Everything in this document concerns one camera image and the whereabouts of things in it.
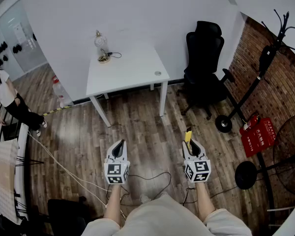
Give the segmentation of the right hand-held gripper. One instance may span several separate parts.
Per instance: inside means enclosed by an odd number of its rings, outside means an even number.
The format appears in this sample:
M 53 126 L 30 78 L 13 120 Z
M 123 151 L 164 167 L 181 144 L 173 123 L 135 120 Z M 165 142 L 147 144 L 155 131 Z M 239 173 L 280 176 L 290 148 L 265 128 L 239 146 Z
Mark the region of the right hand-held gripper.
M 189 144 L 186 141 L 182 142 L 183 157 L 185 159 L 184 172 L 190 182 L 206 182 L 210 176 L 210 160 L 199 160 L 190 161 L 195 156 L 202 158 L 206 156 L 205 148 L 197 141 L 190 140 L 191 150 Z

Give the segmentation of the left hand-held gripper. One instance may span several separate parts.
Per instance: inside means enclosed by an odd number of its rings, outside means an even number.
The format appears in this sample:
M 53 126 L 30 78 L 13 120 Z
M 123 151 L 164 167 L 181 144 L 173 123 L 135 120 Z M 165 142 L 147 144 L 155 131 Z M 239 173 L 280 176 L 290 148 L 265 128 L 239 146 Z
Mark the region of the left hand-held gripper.
M 121 159 L 110 160 L 104 163 L 104 174 L 108 184 L 121 185 L 125 184 L 129 176 L 130 162 L 127 161 L 127 143 L 121 139 L 111 145 L 107 151 L 107 158 Z

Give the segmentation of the person's left forearm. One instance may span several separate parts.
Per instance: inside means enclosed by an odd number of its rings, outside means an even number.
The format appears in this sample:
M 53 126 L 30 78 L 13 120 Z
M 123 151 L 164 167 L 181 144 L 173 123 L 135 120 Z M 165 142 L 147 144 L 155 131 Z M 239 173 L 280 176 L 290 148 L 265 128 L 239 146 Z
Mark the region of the person's left forearm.
M 113 185 L 111 195 L 108 200 L 106 210 L 104 213 L 105 219 L 113 220 L 119 226 L 121 225 L 120 193 L 121 193 L 121 185 Z

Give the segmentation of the person's right forearm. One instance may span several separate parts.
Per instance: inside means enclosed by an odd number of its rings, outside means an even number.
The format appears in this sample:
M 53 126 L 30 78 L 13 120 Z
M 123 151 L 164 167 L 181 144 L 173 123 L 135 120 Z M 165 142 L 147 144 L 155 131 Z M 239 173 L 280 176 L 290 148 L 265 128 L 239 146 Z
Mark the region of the person's right forearm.
M 215 211 L 215 207 L 209 197 L 204 182 L 196 183 L 197 191 L 197 206 L 198 206 L 198 217 L 204 222 L 204 220 Z

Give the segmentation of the red fire extinguisher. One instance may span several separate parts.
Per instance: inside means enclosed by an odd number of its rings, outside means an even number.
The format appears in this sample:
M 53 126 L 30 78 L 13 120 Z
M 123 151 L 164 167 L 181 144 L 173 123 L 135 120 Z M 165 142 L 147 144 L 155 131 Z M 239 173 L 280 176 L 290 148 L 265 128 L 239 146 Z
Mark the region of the red fire extinguisher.
M 260 114 L 258 111 L 254 112 L 249 120 L 242 127 L 243 131 L 248 131 L 252 129 L 260 121 Z

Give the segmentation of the red fire extinguisher box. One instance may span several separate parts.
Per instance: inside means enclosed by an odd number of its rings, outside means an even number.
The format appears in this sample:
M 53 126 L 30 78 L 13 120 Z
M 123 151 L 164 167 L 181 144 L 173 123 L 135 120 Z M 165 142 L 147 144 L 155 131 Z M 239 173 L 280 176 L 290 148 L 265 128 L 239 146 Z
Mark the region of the red fire extinguisher box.
M 262 118 L 250 130 L 239 130 L 246 157 L 251 157 L 274 145 L 276 133 L 270 118 Z

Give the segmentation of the person's light grey clothing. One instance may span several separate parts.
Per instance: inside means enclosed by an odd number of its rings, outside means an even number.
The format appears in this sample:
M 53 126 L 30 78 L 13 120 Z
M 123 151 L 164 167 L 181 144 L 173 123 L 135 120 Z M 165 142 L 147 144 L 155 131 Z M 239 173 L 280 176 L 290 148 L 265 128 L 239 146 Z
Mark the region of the person's light grey clothing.
M 243 221 L 218 209 L 201 221 L 169 195 L 134 209 L 123 227 L 102 218 L 88 223 L 81 236 L 252 236 Z

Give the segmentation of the black low chair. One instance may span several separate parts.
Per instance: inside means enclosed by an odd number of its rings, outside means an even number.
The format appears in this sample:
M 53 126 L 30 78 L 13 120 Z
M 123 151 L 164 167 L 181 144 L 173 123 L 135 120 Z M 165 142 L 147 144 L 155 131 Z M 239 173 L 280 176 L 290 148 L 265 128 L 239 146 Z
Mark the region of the black low chair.
M 54 236 L 81 236 L 88 222 L 90 212 L 85 205 L 86 197 L 77 202 L 64 199 L 50 199 L 47 202 L 49 221 Z

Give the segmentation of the white table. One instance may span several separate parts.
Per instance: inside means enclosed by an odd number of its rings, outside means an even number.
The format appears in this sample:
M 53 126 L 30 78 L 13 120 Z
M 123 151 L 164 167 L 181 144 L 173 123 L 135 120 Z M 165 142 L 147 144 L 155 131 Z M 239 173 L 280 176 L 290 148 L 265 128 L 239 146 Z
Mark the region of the white table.
M 120 58 L 112 58 L 105 64 L 100 64 L 97 57 L 90 60 L 86 96 L 90 98 L 95 109 L 110 127 L 104 110 L 97 96 L 124 89 L 131 89 L 154 84 L 161 84 L 159 115 L 162 117 L 165 110 L 167 86 L 170 77 L 157 51 L 152 45 L 141 43 L 135 47 L 125 47 Z

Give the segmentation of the black office chair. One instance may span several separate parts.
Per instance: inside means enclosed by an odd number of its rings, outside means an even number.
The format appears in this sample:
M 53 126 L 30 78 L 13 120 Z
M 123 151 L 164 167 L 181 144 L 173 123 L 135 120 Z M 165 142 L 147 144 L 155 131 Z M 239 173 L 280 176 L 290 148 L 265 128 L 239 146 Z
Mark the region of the black office chair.
M 184 70 L 184 85 L 177 90 L 188 97 L 189 105 L 181 112 L 184 116 L 193 106 L 204 108 L 207 119 L 211 118 L 209 105 L 226 99 L 224 84 L 217 71 L 220 53 L 224 46 L 222 30 L 218 24 L 198 21 L 196 30 L 186 35 L 188 66 Z

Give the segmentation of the clear water jug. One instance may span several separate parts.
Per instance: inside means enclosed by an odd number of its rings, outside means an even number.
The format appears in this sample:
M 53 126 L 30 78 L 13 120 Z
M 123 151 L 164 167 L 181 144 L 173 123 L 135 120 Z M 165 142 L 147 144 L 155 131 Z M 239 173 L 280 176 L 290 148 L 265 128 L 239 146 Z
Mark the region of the clear water jug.
M 64 97 L 65 90 L 56 75 L 52 78 L 52 80 L 53 80 L 54 93 L 59 100 L 60 107 L 63 108 L 65 106 L 65 97 Z

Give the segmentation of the white globe lamp brass base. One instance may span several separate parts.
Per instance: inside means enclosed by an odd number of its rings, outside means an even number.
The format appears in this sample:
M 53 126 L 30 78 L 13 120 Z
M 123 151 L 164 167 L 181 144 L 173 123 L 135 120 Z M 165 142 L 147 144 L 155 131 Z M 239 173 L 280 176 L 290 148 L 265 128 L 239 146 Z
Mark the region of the white globe lamp brass base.
M 97 48 L 98 62 L 101 64 L 109 62 L 110 56 L 108 54 L 109 48 L 107 44 L 107 38 L 102 33 L 100 33 L 99 30 L 96 30 L 94 44 Z

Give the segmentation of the white textured panel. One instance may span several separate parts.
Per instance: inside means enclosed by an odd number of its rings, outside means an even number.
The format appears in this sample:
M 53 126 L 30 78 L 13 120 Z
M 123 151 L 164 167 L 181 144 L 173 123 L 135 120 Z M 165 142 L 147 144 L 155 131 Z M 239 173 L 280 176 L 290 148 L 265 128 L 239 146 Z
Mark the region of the white textured panel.
M 0 214 L 13 223 L 18 222 L 14 198 L 17 139 L 0 142 Z

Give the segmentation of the glass partition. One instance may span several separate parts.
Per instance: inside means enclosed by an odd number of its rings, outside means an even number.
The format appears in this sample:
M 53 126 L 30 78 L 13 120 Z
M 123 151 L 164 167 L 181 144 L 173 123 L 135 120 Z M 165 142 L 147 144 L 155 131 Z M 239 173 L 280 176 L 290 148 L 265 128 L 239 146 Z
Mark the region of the glass partition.
M 14 81 L 46 63 L 23 3 L 18 0 L 0 16 L 0 68 Z

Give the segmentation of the black coat rack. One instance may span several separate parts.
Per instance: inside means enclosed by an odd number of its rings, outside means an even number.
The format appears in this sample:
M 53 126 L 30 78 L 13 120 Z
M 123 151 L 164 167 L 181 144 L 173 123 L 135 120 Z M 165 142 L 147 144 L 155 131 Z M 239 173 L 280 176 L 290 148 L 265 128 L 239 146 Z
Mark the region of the black coat rack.
M 261 80 L 261 78 L 267 72 L 267 70 L 270 67 L 277 52 L 280 52 L 285 55 L 286 52 L 283 53 L 281 51 L 282 48 L 295 51 L 294 47 L 288 46 L 283 43 L 283 38 L 286 36 L 286 31 L 289 29 L 295 29 L 295 27 L 293 27 L 293 26 L 289 26 L 289 27 L 287 26 L 288 18 L 290 15 L 289 12 L 287 12 L 286 14 L 283 15 L 283 20 L 281 20 L 281 17 L 278 14 L 278 12 L 276 11 L 276 9 L 274 9 L 274 12 L 276 13 L 276 15 L 278 16 L 279 21 L 280 21 L 280 30 L 279 30 L 278 35 L 275 38 L 272 36 L 272 32 L 265 25 L 265 23 L 263 21 L 261 21 L 263 26 L 270 33 L 270 36 L 272 37 L 272 42 L 270 43 L 270 45 L 266 45 L 263 48 L 261 56 L 259 58 L 259 72 L 260 72 L 258 75 L 259 80 Z

